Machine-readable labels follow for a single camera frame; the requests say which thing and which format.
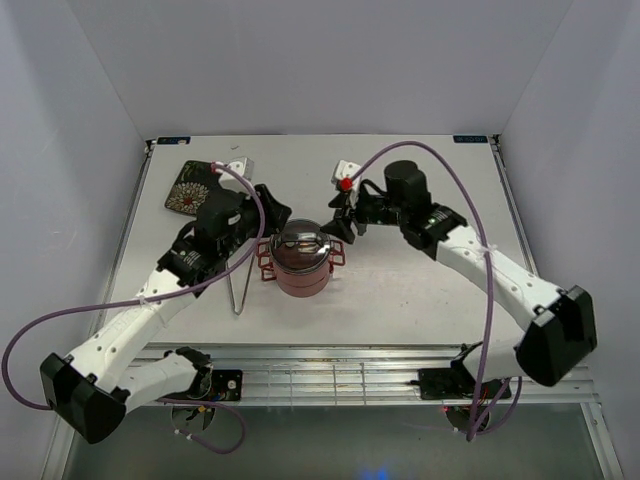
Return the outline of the grey lid with handle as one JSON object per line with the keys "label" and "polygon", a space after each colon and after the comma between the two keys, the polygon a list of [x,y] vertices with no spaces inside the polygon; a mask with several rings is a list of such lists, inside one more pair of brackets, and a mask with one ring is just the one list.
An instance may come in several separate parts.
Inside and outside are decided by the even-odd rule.
{"label": "grey lid with handle", "polygon": [[322,232],[318,223],[294,219],[288,221],[280,233],[260,242],[256,254],[267,250],[277,264],[285,268],[303,269],[327,259],[332,249],[345,253],[344,244]]}

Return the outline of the pink steel-lined bowl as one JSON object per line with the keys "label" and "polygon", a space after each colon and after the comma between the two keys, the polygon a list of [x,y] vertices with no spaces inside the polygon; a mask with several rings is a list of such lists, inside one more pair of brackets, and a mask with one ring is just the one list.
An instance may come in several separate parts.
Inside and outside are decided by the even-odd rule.
{"label": "pink steel-lined bowl", "polygon": [[313,277],[304,276],[284,276],[276,279],[279,288],[292,297],[307,298],[321,292],[329,283],[330,276]]}
{"label": "pink steel-lined bowl", "polygon": [[314,265],[303,269],[285,268],[276,263],[271,254],[265,250],[256,254],[258,268],[260,269],[261,280],[275,281],[284,276],[304,276],[311,275],[313,277],[322,277],[329,275],[330,278],[335,267],[346,265],[346,254],[343,251],[332,249],[329,256],[325,260],[321,260],[318,265]]}

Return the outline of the stainless steel tongs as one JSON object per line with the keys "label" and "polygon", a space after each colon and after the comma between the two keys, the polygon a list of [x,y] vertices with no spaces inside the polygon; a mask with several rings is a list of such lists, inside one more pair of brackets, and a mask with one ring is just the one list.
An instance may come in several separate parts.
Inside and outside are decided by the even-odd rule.
{"label": "stainless steel tongs", "polygon": [[231,306],[232,313],[236,317],[239,317],[242,315],[246,306],[249,287],[251,283],[251,277],[252,277],[253,268],[254,268],[254,261],[255,261],[255,254],[250,253],[246,261],[243,263],[243,266],[245,267],[245,275],[244,275],[244,280],[242,282],[242,288],[237,288],[234,285],[232,274],[226,277],[226,286],[227,286],[230,306]]}

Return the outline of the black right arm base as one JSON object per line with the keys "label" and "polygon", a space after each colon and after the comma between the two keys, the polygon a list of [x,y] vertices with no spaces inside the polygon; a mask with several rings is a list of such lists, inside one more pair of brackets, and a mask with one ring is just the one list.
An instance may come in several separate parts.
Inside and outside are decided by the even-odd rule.
{"label": "black right arm base", "polygon": [[[419,396],[422,400],[471,400],[475,391],[475,381],[464,379],[452,368],[419,369],[417,378],[411,380],[409,384],[419,389]],[[481,400],[509,399],[512,396],[509,386],[506,386],[502,394],[498,395],[502,385],[501,380],[484,382],[480,387],[479,398]]]}

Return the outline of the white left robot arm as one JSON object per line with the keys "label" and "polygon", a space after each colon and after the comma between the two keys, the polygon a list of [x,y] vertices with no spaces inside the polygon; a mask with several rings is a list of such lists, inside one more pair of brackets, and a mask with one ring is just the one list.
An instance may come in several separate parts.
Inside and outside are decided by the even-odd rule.
{"label": "white left robot arm", "polygon": [[134,304],[66,356],[40,365],[47,405],[88,443],[107,438],[125,415],[165,395],[205,397],[212,387],[209,358],[181,347],[135,373],[130,363],[171,319],[199,296],[194,286],[220,276],[247,241],[278,233],[292,210],[263,184],[256,195],[214,189],[177,234],[139,290]]}

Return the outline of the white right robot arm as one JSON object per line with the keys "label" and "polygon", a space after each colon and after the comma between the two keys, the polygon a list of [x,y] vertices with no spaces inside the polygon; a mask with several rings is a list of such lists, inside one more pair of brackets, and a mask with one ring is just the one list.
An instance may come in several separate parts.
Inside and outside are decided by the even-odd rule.
{"label": "white right robot arm", "polygon": [[334,168],[331,181],[338,193],[329,203],[334,216],[324,232],[351,244],[370,225],[396,226],[410,246],[479,287],[522,330],[488,348],[464,348],[447,370],[458,394],[474,397],[488,381],[520,376],[553,387],[596,348],[593,299],[586,290],[562,289],[482,246],[463,216],[432,200],[415,162],[387,165],[384,189],[356,178],[358,169],[345,160]]}

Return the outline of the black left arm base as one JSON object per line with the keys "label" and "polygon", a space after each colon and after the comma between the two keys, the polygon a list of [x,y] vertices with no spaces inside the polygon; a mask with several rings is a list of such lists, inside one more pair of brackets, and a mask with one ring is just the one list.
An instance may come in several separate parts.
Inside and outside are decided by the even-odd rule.
{"label": "black left arm base", "polygon": [[199,381],[195,399],[238,402],[242,398],[244,372],[238,369],[213,369]]}

